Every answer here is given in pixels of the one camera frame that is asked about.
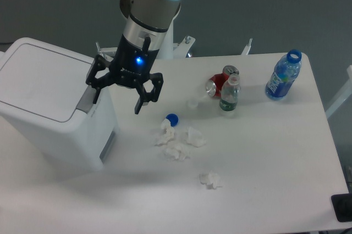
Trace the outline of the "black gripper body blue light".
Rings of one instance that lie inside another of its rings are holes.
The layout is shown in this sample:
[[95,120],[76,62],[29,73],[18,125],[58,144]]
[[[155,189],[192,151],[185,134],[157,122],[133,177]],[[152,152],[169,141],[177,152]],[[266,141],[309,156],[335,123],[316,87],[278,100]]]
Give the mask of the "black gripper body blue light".
[[151,74],[150,70],[158,54],[157,50],[150,50],[151,37],[142,39],[142,46],[130,43],[122,36],[117,52],[109,66],[108,84],[135,88],[135,83],[144,84],[152,81],[155,88],[161,88],[161,74]]

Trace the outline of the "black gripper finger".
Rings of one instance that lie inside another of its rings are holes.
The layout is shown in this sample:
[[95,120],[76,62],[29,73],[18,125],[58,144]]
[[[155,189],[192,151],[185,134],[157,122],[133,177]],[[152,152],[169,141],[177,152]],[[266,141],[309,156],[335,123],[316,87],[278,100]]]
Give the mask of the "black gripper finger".
[[135,114],[138,114],[143,105],[148,104],[149,102],[157,102],[163,86],[163,75],[162,73],[149,74],[149,80],[151,81],[153,88],[150,92],[147,92],[144,84],[138,80],[134,80],[134,88],[139,94],[139,99],[135,105]]
[[114,58],[97,54],[86,75],[86,84],[95,89],[93,104],[96,104],[103,88],[117,84],[117,76],[110,71]]

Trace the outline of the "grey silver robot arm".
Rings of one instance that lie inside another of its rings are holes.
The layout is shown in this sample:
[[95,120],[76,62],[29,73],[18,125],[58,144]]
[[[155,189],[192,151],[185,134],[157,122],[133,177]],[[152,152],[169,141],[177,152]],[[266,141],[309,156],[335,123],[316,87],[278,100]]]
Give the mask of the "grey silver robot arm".
[[103,88],[116,84],[137,90],[138,114],[143,105],[156,102],[163,86],[163,75],[152,74],[153,63],[182,0],[131,0],[127,22],[114,58],[95,56],[86,84],[95,89],[97,103]]

